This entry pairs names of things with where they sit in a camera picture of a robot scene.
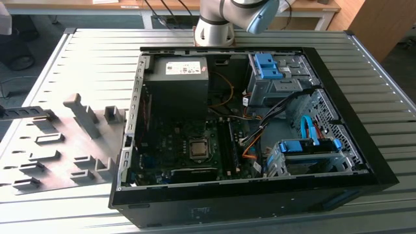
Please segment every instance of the motherboard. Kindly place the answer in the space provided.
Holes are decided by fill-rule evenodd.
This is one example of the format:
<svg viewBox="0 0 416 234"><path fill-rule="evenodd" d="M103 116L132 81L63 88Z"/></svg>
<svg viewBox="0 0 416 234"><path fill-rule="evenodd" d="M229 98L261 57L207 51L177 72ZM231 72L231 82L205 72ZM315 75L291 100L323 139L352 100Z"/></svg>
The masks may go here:
<svg viewBox="0 0 416 234"><path fill-rule="evenodd" d="M240 120L153 120L132 161L135 183L157 185L251 178L240 160Z"/></svg>

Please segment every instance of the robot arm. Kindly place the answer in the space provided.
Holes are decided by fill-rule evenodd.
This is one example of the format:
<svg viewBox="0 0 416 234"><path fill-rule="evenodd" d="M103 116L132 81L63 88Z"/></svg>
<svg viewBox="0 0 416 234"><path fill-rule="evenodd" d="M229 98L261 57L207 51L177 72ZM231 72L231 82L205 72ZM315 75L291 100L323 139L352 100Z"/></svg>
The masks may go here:
<svg viewBox="0 0 416 234"><path fill-rule="evenodd" d="M201 0L195 41L200 46L229 46L233 24L247 32L261 33L273 20L279 0Z"/></svg>

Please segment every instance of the metal bracket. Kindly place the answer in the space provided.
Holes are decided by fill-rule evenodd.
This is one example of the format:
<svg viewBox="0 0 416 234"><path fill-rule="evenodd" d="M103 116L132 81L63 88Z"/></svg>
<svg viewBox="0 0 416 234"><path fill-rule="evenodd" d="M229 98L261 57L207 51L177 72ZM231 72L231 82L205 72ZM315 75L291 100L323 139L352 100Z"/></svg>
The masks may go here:
<svg viewBox="0 0 416 234"><path fill-rule="evenodd" d="M40 106L3 108L0 106L0 121L20 118L48 117L48 113Z"/></svg>

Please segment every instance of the black cable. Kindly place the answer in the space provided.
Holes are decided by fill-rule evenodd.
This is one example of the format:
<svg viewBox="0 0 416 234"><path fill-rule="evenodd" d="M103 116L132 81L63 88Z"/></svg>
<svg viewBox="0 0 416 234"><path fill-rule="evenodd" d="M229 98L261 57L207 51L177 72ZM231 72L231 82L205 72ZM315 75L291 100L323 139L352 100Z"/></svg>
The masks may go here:
<svg viewBox="0 0 416 234"><path fill-rule="evenodd" d="M164 0L160 0L160 1L161 1L161 4L164 5L164 7L167 8L168 12L171 13L171 15L172 15L172 17L173 17L173 20L175 20L175 23L176 23L177 27L180 28L180 27L181 27L181 25L180 25L180 22L179 22L179 21L177 21L177 19L176 19L176 16L173 15L173 12L171 11L171 9L169 9L168 5L164 3Z"/></svg>
<svg viewBox="0 0 416 234"><path fill-rule="evenodd" d="M188 8L187 5L184 4L183 0L177 0L177 1L181 3L181 5L183 5L184 8L187 9L189 15L192 16L192 13L191 13L191 11L189 11L189 8Z"/></svg>
<svg viewBox="0 0 416 234"><path fill-rule="evenodd" d="M159 15L156 14L156 11L153 10L153 8L152 8L151 5L149 5L148 0L144 0L144 2L145 2L145 4L148 5L148 7L149 7L149 9L151 9L151 11L152 11L152 13L153 13L153 15L159 17Z"/></svg>
<svg viewBox="0 0 416 234"><path fill-rule="evenodd" d="M1 91L1 95L3 95L3 99L4 100L8 100L11 97L7 97L5 95L4 95L4 91L3 91L3 84L1 84L1 82L0 82L0 91Z"/></svg>
<svg viewBox="0 0 416 234"><path fill-rule="evenodd" d="M144 2L147 4L147 6L149 7L153 15L156 16L156 19L160 22L160 24L164 25L168 29L171 29L168 24L167 24L167 22L165 22L165 20L160 17L160 15L157 15L156 11L153 10L152 6L149 5L148 0L144 0Z"/></svg>
<svg viewBox="0 0 416 234"><path fill-rule="evenodd" d="M257 152L257 160L256 162L259 163L260 165L260 177L263 177L263 153L261 153L261 137L259 137L259 140L257 140L257 145L256 145L256 152Z"/></svg>
<svg viewBox="0 0 416 234"><path fill-rule="evenodd" d="M184 8L187 9L189 15L192 16L192 13L191 13L191 11L189 11L189 8L188 8L187 5L184 4L183 0L177 0L177 1L181 3L181 5L183 5Z"/></svg>
<svg viewBox="0 0 416 234"><path fill-rule="evenodd" d="M268 121L287 109L287 105L289 104L289 102L295 98L297 98L301 95L311 94L313 91L315 91L313 88L312 89L304 89L300 92L292 93L283 100L280 100L277 102L277 104L269 109L267 114L263 116L263 119L261 119L261 121L259 123L259 128L256 129L256 131L252 134L249 134L248 137L244 138L241 143L247 142L251 138L253 138L260 133L260 131L265 128L265 126L268 124Z"/></svg>
<svg viewBox="0 0 416 234"><path fill-rule="evenodd" d="M285 0L285 2L288 4L288 18L287 18L285 26L280 30L285 30L287 29L288 24L291 23L291 20L292 20L292 6L291 6L291 4L288 3L287 0Z"/></svg>

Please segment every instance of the table leg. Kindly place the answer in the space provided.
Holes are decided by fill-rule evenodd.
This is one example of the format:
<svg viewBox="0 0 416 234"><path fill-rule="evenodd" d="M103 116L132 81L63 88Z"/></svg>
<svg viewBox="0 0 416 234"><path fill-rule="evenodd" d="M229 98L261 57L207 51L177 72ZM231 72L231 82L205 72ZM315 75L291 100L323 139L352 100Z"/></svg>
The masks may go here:
<svg viewBox="0 0 416 234"><path fill-rule="evenodd" d="M333 18L333 15L335 15L333 11L324 12L323 17L319 19L317 25L315 27L316 31L325 31L327 30L329 23L331 23L331 20Z"/></svg>
<svg viewBox="0 0 416 234"><path fill-rule="evenodd" d="M144 29L153 29L152 15L151 11L141 11Z"/></svg>

